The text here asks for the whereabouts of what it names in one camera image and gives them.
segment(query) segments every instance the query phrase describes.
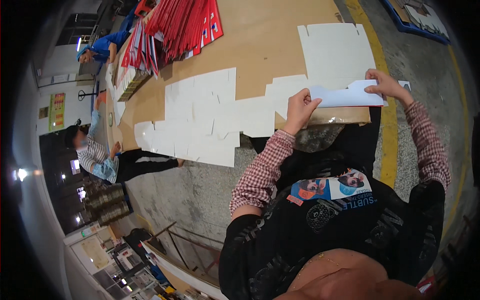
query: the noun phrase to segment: ceiling light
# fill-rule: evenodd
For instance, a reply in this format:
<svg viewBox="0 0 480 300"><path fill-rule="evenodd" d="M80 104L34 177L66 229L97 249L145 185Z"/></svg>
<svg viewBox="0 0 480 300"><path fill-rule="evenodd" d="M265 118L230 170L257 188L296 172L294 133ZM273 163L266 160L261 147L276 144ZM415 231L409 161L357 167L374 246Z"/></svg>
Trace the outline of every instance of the ceiling light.
<svg viewBox="0 0 480 300"><path fill-rule="evenodd" d="M82 42L82 37L78 38L78 43L77 43L77 52L80 51L80 44Z"/></svg>
<svg viewBox="0 0 480 300"><path fill-rule="evenodd" d="M20 181L23 181L25 177L27 177L27 171L25 171L24 169L18 169L18 178L20 178Z"/></svg>

